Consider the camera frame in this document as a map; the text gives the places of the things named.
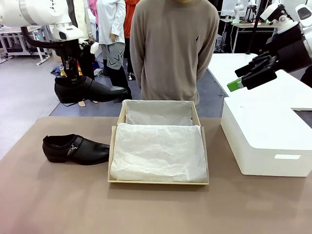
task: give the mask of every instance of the brown sweater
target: brown sweater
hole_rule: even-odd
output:
[[[213,55],[218,24],[217,9],[207,0],[141,0],[130,50],[142,99],[198,104],[196,82]]]

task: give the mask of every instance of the orange shirt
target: orange shirt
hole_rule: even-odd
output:
[[[126,2],[126,19],[123,25],[123,29],[125,31],[125,38],[130,38],[130,31],[131,31],[131,23],[132,17],[135,12],[135,8],[137,3],[140,0],[125,0]]]

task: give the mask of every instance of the shoe heel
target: shoe heel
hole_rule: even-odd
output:
[[[64,104],[69,104],[69,103],[78,103],[82,100],[78,100],[77,98],[70,98],[70,97],[62,97],[62,98],[58,98],[59,101],[61,103],[64,103]]]
[[[65,163],[66,160],[61,159],[61,158],[55,158],[55,157],[47,157],[49,162],[53,162],[53,163]]]

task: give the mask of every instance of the box handle cutout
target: box handle cutout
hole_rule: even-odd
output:
[[[300,159],[301,155],[275,155],[275,159],[291,159],[291,160],[298,160]]]

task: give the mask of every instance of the grey shorts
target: grey shorts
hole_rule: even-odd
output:
[[[107,66],[119,70],[123,65],[123,54],[125,53],[125,44],[116,42],[110,45],[101,45],[103,59],[107,60]]]

